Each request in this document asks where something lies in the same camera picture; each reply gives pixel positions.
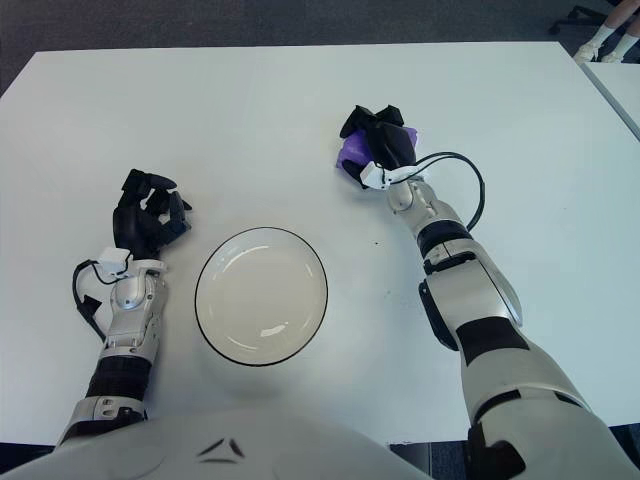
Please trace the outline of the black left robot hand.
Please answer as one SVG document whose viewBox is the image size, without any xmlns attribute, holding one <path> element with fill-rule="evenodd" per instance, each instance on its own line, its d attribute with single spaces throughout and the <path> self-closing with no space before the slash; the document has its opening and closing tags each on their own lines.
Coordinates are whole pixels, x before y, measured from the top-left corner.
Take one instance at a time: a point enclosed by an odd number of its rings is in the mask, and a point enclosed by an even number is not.
<svg viewBox="0 0 640 480">
<path fill-rule="evenodd" d="M 132 169 L 113 212 L 115 246 L 135 260 L 158 260 L 163 247 L 191 228 L 186 218 L 191 210 L 173 180 Z"/>
</svg>

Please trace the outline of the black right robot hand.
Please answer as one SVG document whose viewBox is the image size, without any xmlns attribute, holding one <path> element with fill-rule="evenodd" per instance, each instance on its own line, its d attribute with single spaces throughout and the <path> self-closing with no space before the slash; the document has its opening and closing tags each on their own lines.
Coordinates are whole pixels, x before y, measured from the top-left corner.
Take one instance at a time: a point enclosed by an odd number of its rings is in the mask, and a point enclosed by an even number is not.
<svg viewBox="0 0 640 480">
<path fill-rule="evenodd" d="M 339 136 L 343 144 L 336 167 L 363 189 L 386 190 L 399 180 L 395 170 L 415 165 L 417 132 L 404 126 L 395 106 L 372 112 L 356 105 Z"/>
</svg>

